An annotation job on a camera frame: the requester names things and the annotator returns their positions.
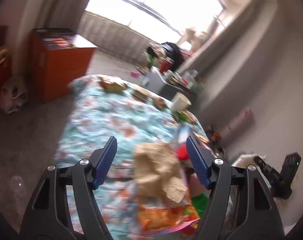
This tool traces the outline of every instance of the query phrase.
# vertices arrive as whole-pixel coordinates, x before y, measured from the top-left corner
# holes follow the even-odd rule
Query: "radiator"
[[[144,49],[156,43],[128,26],[89,12],[83,13],[77,33],[100,50],[136,65],[146,63]]]

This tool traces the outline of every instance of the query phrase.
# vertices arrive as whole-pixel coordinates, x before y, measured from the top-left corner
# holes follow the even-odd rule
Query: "bed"
[[[141,232],[133,201],[136,187],[131,179],[134,147],[141,142],[169,142],[179,124],[169,109],[160,111],[151,101],[143,103],[135,99],[132,89],[137,85],[126,82],[127,90],[108,93],[100,86],[100,76],[104,75],[84,76],[70,83],[76,94],[74,109],[54,160],[59,168],[72,166],[103,148],[110,136],[116,137],[118,149],[108,178],[94,195],[113,238],[137,239]],[[199,122],[191,126],[194,132],[206,137]],[[67,187],[67,195],[74,230],[81,233],[71,186]]]

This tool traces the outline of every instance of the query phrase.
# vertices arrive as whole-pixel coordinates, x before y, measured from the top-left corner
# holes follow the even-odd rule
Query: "window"
[[[90,0],[86,8],[159,43],[177,42],[188,27],[206,30],[222,10],[218,0]]]

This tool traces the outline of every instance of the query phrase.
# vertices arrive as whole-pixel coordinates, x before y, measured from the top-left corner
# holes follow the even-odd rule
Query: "orange box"
[[[96,46],[69,29],[35,29],[29,63],[34,85],[43,102],[70,92],[68,83],[86,74]]]

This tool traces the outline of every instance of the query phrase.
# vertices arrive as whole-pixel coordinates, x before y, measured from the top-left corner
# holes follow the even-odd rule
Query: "red bottle cap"
[[[188,159],[189,159],[189,156],[188,156],[188,153],[187,153],[186,144],[182,144],[182,145],[178,148],[176,154],[177,154],[177,157],[178,157],[178,159],[179,159],[180,161],[186,161],[186,160],[188,160]]]

